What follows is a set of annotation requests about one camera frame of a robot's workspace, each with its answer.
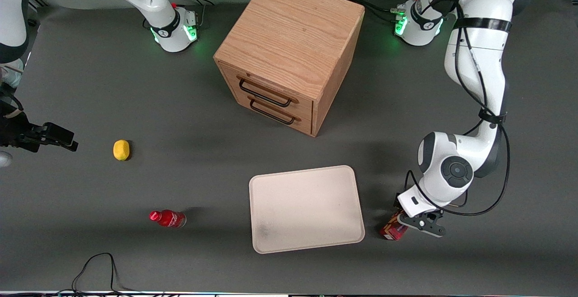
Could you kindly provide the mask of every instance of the drawer handle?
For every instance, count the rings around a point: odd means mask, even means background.
[[[281,119],[281,118],[277,118],[277,117],[274,116],[273,114],[270,114],[270,113],[267,113],[267,112],[263,111],[263,110],[260,109],[260,108],[254,107],[254,106],[253,106],[253,103],[255,103],[255,100],[254,100],[254,99],[251,100],[251,103],[249,104],[249,106],[250,106],[254,111],[257,111],[257,112],[263,114],[264,116],[268,116],[269,118],[272,118],[272,119],[275,120],[275,121],[281,122],[282,124],[285,124],[285,125],[291,125],[291,124],[293,124],[293,122],[295,122],[295,117],[294,117],[294,116],[291,118],[290,121],[285,121],[285,120],[283,120],[283,119]]]
[[[253,94],[253,95],[255,95],[256,97],[258,97],[258,98],[260,98],[260,99],[262,99],[262,100],[266,100],[266,101],[269,102],[269,103],[275,104],[276,106],[287,107],[287,106],[289,106],[289,104],[291,103],[291,99],[289,99],[289,98],[287,99],[287,102],[286,102],[286,103],[277,102],[277,101],[274,100],[274,99],[270,99],[270,98],[268,98],[268,97],[266,97],[266,96],[263,96],[263,95],[255,92],[255,91],[252,91],[251,89],[248,89],[248,88],[246,88],[246,87],[243,87],[243,84],[244,84],[244,83],[245,83],[245,79],[241,79],[241,80],[239,81],[239,87],[241,87],[241,90],[242,90],[242,91],[247,92],[247,93],[249,93],[249,94]]]

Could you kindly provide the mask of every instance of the wooden drawer cabinet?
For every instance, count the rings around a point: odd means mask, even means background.
[[[241,106],[314,137],[363,15],[346,0],[251,0],[214,60]]]

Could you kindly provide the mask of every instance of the red box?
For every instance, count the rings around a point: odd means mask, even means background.
[[[404,213],[403,210],[396,212],[390,221],[379,231],[379,233],[387,240],[399,240],[405,231],[407,231],[407,226],[402,225],[397,220],[398,215]]]

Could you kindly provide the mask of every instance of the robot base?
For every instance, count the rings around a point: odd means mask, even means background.
[[[161,37],[152,29],[154,40],[167,52],[180,52],[197,40],[196,14],[182,7],[175,9],[180,14],[180,25],[170,37]]]
[[[421,29],[421,26],[413,20],[410,13],[413,3],[415,3],[415,0],[409,0],[397,6],[397,9],[403,9],[405,12],[403,13],[402,19],[394,25],[394,34],[412,46],[425,46],[439,34],[443,20],[440,20],[437,25],[433,22],[426,23],[425,26],[428,27],[428,29]]]

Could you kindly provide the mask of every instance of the beige tray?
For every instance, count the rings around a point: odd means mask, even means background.
[[[249,195],[258,253],[359,243],[365,236],[349,166],[258,175]]]

